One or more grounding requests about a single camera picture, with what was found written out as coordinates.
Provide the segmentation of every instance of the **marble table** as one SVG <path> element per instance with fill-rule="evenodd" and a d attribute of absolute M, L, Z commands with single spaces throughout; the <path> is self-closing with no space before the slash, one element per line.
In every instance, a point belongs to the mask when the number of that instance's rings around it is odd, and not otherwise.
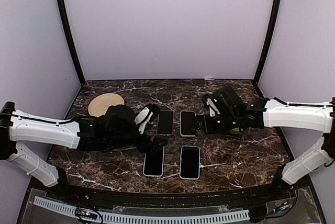
<path fill-rule="evenodd" d="M 247 102 L 258 96 L 247 80 L 135 80 L 90 81 L 79 92 L 68 118 L 88 115 L 88 105 L 103 93 L 121 95 L 138 112 L 148 103 L 174 111 L 174 132 L 165 147 L 161 178 L 143 175 L 144 154 L 133 146 L 109 152 L 83 152 L 53 146 L 48 162 L 63 168 L 70 184 L 129 193 L 204 193 L 268 184 L 277 168 L 289 161 L 275 129 L 250 129 L 243 138 L 180 136 L 180 111 L 207 114 L 201 97 L 230 85 Z M 148 131 L 155 135 L 155 126 Z M 182 180 L 178 170 L 183 145 L 201 148 L 201 174 L 196 181 Z"/>

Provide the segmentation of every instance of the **black phone screen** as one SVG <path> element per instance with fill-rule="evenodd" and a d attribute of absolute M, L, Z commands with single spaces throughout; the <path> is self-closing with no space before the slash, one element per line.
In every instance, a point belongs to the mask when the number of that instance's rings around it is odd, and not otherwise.
<path fill-rule="evenodd" d="M 173 132 L 173 111 L 161 110 L 158 116 L 157 134 L 171 135 Z"/>
<path fill-rule="evenodd" d="M 182 147 L 180 177 L 196 180 L 200 177 L 200 148 Z"/>
<path fill-rule="evenodd" d="M 181 136 L 195 136 L 195 117 L 194 111 L 182 111 L 180 114 L 180 135 Z"/>
<path fill-rule="evenodd" d="M 144 160 L 143 174 L 146 176 L 159 177 L 163 175 L 164 147 L 154 154 L 147 155 Z"/>

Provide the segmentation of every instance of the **white wall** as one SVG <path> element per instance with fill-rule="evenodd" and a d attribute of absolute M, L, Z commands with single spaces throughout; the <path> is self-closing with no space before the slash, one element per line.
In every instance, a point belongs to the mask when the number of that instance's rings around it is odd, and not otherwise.
<path fill-rule="evenodd" d="M 335 96 L 335 0 L 282 0 L 260 81 L 265 96 L 324 102 Z M 320 133 L 285 129 L 295 156 Z M 311 175 L 328 223 L 335 223 L 335 165 Z"/>
<path fill-rule="evenodd" d="M 65 0 L 87 80 L 252 79 L 273 0 Z"/>
<path fill-rule="evenodd" d="M 0 107 L 63 118 L 80 88 L 56 0 L 0 0 Z M 44 159 L 49 145 L 30 143 Z M 0 223 L 16 223 L 30 177 L 0 162 Z"/>

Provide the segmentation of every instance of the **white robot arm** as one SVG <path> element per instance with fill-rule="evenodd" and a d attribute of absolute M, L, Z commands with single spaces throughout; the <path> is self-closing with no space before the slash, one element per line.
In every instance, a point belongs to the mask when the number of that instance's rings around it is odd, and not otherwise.
<path fill-rule="evenodd" d="M 60 168 L 48 164 L 20 141 L 57 144 L 83 151 L 103 151 L 134 143 L 141 152 L 154 152 L 167 142 L 144 133 L 157 117 L 159 107 L 148 104 L 135 113 L 126 106 L 111 106 L 99 118 L 56 120 L 15 110 L 7 102 L 0 112 L 0 159 L 32 175 L 46 187 L 59 183 Z"/>
<path fill-rule="evenodd" d="M 273 180 L 275 187 L 287 189 L 306 174 L 335 159 L 334 98 L 324 103 L 290 103 L 278 98 L 254 98 L 245 104 L 233 89 L 224 87 L 204 96 L 203 102 L 210 110 L 210 117 L 205 117 L 205 120 L 197 116 L 197 125 L 204 134 L 204 129 L 210 129 L 210 133 L 227 133 L 232 129 L 247 127 L 294 127 L 323 133 L 311 148 L 278 169 Z"/>

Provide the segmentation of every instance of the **round plate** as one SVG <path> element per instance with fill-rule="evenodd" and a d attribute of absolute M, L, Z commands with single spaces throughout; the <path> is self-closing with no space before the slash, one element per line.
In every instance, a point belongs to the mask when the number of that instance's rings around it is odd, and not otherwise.
<path fill-rule="evenodd" d="M 88 106 L 88 113 L 91 116 L 100 117 L 104 115 L 111 105 L 124 105 L 124 99 L 115 93 L 105 93 L 97 96 L 90 102 Z"/>

